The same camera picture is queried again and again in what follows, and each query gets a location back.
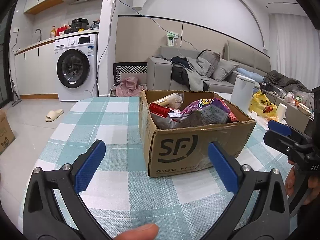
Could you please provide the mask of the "right hand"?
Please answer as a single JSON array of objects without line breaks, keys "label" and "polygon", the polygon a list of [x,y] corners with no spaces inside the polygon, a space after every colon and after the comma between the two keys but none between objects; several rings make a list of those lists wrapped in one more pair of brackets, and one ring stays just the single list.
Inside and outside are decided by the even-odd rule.
[{"label": "right hand", "polygon": [[[292,162],[291,160],[288,160],[288,163],[293,166],[285,180],[285,191],[288,196],[291,196],[294,192],[294,185],[295,185],[295,179],[296,179],[295,167],[294,167],[295,163]],[[311,176],[308,180],[308,188],[310,189],[310,193],[306,197],[303,205],[310,204],[313,200],[315,200],[318,197],[320,192],[319,177]]]}]

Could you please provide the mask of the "left hand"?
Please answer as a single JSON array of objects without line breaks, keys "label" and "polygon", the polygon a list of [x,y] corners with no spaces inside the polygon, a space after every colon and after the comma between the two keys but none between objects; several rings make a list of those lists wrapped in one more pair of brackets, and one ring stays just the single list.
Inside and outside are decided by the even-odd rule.
[{"label": "left hand", "polygon": [[114,240],[153,240],[158,235],[159,227],[150,223],[122,232]]}]

